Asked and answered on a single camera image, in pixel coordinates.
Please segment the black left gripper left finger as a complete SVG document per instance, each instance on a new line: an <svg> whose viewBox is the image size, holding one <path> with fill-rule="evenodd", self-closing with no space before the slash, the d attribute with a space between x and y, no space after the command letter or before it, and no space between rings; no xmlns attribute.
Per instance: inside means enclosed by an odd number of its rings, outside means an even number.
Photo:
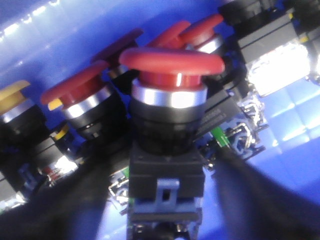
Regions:
<svg viewBox="0 0 320 240"><path fill-rule="evenodd" d="M74 174L0 217L2 240L94 240L118 157L93 156Z"/></svg>

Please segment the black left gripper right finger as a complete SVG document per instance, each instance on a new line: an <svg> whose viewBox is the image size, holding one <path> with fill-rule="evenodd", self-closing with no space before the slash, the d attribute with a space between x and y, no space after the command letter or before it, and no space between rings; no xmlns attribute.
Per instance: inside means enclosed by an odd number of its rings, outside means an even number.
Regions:
<svg viewBox="0 0 320 240"><path fill-rule="evenodd" d="M230 240L318 240L320 206L271 180L229 148L215 154L216 191Z"/></svg>

